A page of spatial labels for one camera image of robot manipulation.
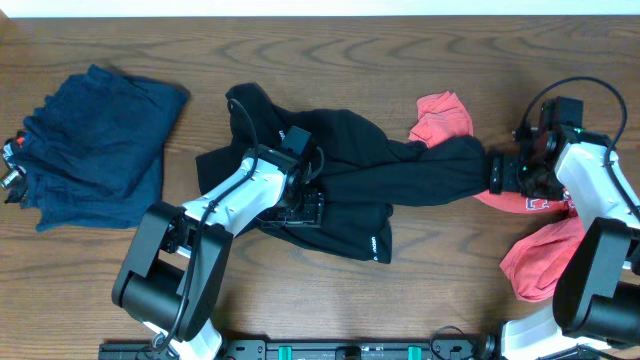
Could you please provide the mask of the red t-shirt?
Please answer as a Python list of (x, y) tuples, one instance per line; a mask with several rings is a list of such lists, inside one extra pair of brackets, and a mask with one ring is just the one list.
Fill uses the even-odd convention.
[[(417, 123), (408, 136), (411, 141), (434, 147), (453, 137), (474, 134), (472, 118), (454, 92), (420, 97), (416, 106)], [(586, 234), (571, 197), (565, 193), (561, 200), (552, 201), (484, 191), (475, 199), (508, 213), (565, 215), (564, 219), (517, 241), (500, 263), (517, 299), (541, 302), (552, 297), (561, 274)]]

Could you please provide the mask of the black t-shirt with white logo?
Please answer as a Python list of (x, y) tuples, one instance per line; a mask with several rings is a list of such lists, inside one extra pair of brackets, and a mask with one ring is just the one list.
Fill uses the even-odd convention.
[(313, 159), (322, 170), (310, 183), (325, 196), (320, 227), (269, 225), (264, 216), (250, 225), (296, 246), (388, 264), (394, 206), (444, 205), (489, 187), (488, 158), (472, 136), (453, 137), (434, 147), (402, 143), (350, 110), (286, 110), (255, 83), (236, 85), (226, 96), (237, 100), (249, 117), (233, 115), (231, 143), (197, 156), (202, 193), (237, 170), (253, 143), (275, 148), (293, 126), (310, 132), (324, 152)]

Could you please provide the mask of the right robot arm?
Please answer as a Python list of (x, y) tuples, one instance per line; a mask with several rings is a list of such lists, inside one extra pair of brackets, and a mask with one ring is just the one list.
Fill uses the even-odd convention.
[(551, 359), (639, 343), (639, 199), (604, 134), (573, 128), (552, 159), (586, 234), (557, 282), (553, 302), (504, 324), (504, 359)]

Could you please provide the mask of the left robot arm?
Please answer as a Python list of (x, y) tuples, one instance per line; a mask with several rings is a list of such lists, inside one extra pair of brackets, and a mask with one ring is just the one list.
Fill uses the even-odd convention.
[(225, 341), (211, 313), (233, 239), (258, 215), (269, 224), (314, 227), (324, 198), (308, 188), (316, 146), (257, 145), (229, 178), (181, 206), (148, 208), (112, 290), (112, 301), (154, 332), (147, 344), (108, 343), (102, 359), (214, 359)]

